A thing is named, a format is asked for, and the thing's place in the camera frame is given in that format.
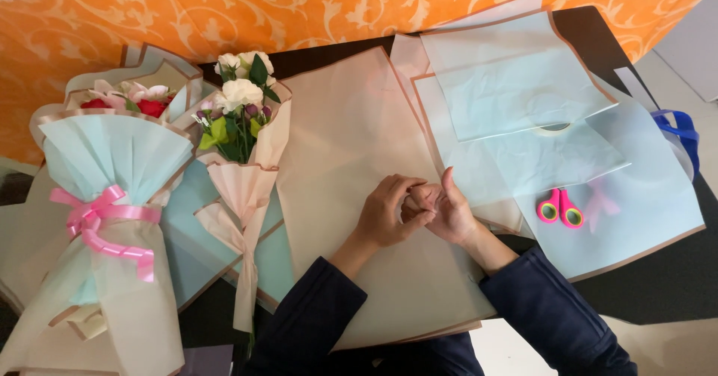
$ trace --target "person's left hand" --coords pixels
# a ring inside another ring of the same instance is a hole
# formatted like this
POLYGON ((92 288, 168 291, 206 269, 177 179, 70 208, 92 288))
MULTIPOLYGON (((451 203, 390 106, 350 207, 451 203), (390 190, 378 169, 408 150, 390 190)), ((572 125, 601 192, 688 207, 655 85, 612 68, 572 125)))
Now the person's left hand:
POLYGON ((387 176, 369 194, 359 216, 359 223, 353 236, 377 247, 388 247, 406 240, 418 228, 434 220, 434 212, 424 211, 412 220, 401 223, 394 213, 399 200, 410 188, 426 184, 425 179, 406 177, 400 174, 387 176))

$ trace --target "bouquet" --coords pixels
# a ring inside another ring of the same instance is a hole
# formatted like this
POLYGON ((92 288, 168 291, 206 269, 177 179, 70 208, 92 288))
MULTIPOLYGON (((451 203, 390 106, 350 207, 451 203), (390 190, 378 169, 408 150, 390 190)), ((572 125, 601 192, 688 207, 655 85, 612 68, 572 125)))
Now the bouquet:
POLYGON ((0 374, 167 376, 181 368, 157 224, 196 149, 170 122, 201 98, 201 82, 198 67, 145 45, 136 66, 75 77, 64 105, 35 114, 31 130, 59 185, 49 198, 72 209, 69 245, 0 352, 0 374))
POLYGON ((203 102, 194 118, 202 127, 199 148, 206 150, 198 159, 207 165, 220 198, 195 217, 242 255, 233 326, 252 333, 254 250, 289 137, 292 93, 270 76, 274 67, 263 52, 222 55, 215 71, 224 81, 222 91, 203 102))

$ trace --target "orange patterned wallpaper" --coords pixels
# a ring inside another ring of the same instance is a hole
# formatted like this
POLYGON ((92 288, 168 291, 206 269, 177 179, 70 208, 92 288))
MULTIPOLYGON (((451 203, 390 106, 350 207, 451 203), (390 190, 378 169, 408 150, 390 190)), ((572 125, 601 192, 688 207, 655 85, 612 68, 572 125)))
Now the orange patterned wallpaper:
MULTIPOLYGON (((39 164, 27 124, 62 102, 67 79, 116 67, 143 41, 198 62, 412 32, 504 0, 0 0, 0 155, 39 164)), ((543 0, 592 4, 632 60, 700 0, 543 0)))

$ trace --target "pink scissors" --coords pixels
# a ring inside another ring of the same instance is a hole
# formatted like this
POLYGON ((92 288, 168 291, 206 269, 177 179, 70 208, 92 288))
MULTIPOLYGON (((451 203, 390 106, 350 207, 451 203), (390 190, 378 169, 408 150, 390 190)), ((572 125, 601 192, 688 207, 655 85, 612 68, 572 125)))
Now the pink scissors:
POLYGON ((554 188, 551 198, 538 204, 536 214, 545 223, 554 223, 561 214, 561 222, 566 227, 578 229, 583 226, 583 213, 571 203, 565 188, 554 188))

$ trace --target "black table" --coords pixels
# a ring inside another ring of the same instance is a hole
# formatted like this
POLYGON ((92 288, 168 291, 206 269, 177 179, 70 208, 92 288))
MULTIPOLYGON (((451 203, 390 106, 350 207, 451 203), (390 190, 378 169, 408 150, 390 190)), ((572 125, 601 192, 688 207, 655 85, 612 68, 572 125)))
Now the black table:
MULTIPOLYGON (((638 73, 595 7, 559 10, 553 12, 553 19, 590 71, 628 93, 614 69, 629 67, 636 76, 638 73)), ((389 36, 274 53, 270 59, 275 76, 281 79, 375 46, 383 46, 390 53, 392 44, 393 36, 389 36)), ((207 80, 221 84, 213 64, 202 69, 207 80)), ((576 282, 576 288, 596 311, 634 324, 718 317, 718 201, 700 175, 694 187, 707 229, 621 268, 576 282)), ((535 244, 516 236, 502 239, 518 252, 535 244)), ((186 347, 246 342, 246 334, 232 329, 234 294, 235 289, 220 279, 180 314, 186 347)), ((269 316, 257 306, 258 334, 269 316)))

